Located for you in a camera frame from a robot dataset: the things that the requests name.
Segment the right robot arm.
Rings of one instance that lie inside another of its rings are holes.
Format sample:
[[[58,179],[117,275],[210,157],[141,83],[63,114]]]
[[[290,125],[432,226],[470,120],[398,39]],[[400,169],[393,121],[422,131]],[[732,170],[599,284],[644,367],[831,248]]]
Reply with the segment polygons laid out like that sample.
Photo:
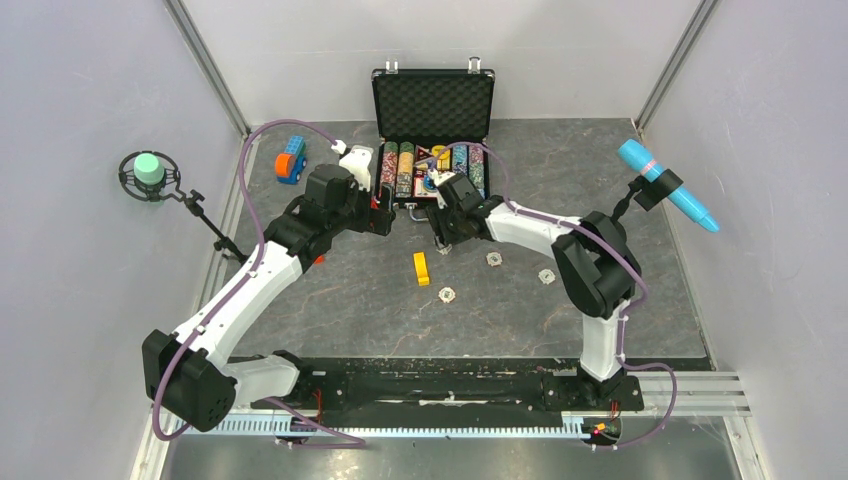
[[[626,376],[623,330],[644,283],[626,237],[608,216],[562,217],[495,195],[484,198],[462,174],[434,177],[427,209],[439,247],[480,239],[513,244],[552,258],[567,297],[582,314],[577,392],[591,408],[612,401]]]

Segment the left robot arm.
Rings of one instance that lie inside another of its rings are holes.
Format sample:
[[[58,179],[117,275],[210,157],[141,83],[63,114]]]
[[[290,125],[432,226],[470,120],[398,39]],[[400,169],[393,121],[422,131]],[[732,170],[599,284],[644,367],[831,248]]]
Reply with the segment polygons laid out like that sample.
[[[393,211],[372,202],[369,163],[352,152],[319,165],[303,195],[272,221],[265,240],[216,296],[174,332],[152,331],[142,343],[145,389],[186,427],[207,432],[234,407],[268,397],[306,405],[313,379],[292,356],[272,354],[231,362],[241,337],[285,288],[293,284],[345,230],[385,236]]]

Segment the black poker chip case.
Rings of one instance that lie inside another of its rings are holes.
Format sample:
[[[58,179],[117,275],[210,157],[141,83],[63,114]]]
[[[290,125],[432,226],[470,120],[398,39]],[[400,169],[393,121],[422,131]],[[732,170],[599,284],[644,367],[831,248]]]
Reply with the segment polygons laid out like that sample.
[[[489,192],[487,140],[493,110],[495,72],[471,56],[463,68],[401,68],[389,60],[371,73],[380,146],[375,194],[392,184],[395,204],[423,208],[436,202],[427,189],[427,159],[435,145],[451,150],[453,173],[471,177]],[[468,142],[478,145],[468,147]]]

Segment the grey poker chip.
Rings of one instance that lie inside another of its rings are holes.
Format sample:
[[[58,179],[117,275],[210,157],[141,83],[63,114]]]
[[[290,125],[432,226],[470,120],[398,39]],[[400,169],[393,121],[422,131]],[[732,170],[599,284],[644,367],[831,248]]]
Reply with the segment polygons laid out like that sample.
[[[556,280],[555,273],[550,269],[542,269],[537,274],[538,279],[545,285],[550,285]]]

